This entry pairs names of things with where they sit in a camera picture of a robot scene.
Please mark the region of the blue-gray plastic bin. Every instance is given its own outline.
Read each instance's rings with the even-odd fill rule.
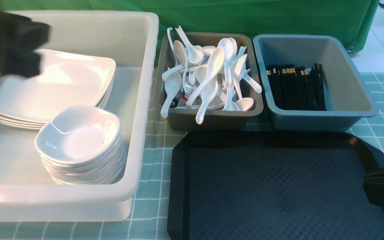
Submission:
[[[340,42],[329,36],[258,35],[253,39],[259,74],[273,126],[278,130],[344,132],[378,106]],[[322,64],[327,111],[283,110],[275,105],[266,66]]]

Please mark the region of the white plastic bin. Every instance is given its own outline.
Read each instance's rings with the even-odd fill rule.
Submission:
[[[44,48],[116,61],[106,110],[121,119],[128,157],[123,178],[114,184],[56,185],[34,149],[38,132],[0,124],[0,221],[124,220],[130,215],[142,168],[157,15],[119,11],[14,13],[52,26],[50,42]]]

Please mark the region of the gray plastic bin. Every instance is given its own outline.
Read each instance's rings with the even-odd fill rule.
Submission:
[[[217,46],[222,38],[234,38],[238,46],[247,46],[245,53],[248,53],[246,62],[247,69],[251,69],[249,75],[256,81],[259,80],[256,58],[254,57],[253,43],[250,38],[240,34],[230,33],[210,33],[210,32],[186,32],[186,35],[193,45]],[[180,40],[173,31],[172,40]],[[155,90],[153,95],[153,105],[158,111],[161,111],[162,105],[166,99],[162,74],[168,67],[174,67],[174,56],[169,47],[167,35],[163,37],[158,61],[158,68],[155,80]],[[263,111],[262,94],[257,94],[247,83],[241,84],[241,91],[244,97],[254,99],[254,105],[250,111],[221,111],[208,110],[205,113],[204,122],[198,125],[195,121],[197,109],[175,109],[170,108],[167,122],[171,129],[175,130],[196,130],[196,129],[242,129],[250,117],[257,116]]]
[[[329,36],[258,35],[253,40],[268,108],[278,130],[344,132],[363,117],[373,117],[378,106],[352,60]],[[283,110],[275,105],[266,66],[294,64],[310,68],[322,64],[327,111]]]

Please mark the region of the stack of plates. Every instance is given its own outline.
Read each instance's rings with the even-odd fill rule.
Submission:
[[[70,107],[45,125],[35,147],[57,184],[111,184],[127,159],[119,118],[85,105]]]
[[[111,95],[113,59],[38,50],[41,75],[6,76],[0,87],[0,123],[40,129],[63,110],[86,105],[105,108]]]

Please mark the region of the white square plate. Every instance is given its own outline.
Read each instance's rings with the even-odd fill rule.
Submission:
[[[113,59],[38,50],[41,75],[6,76],[0,87],[0,114],[34,123],[48,123],[75,105],[96,106],[115,73]]]

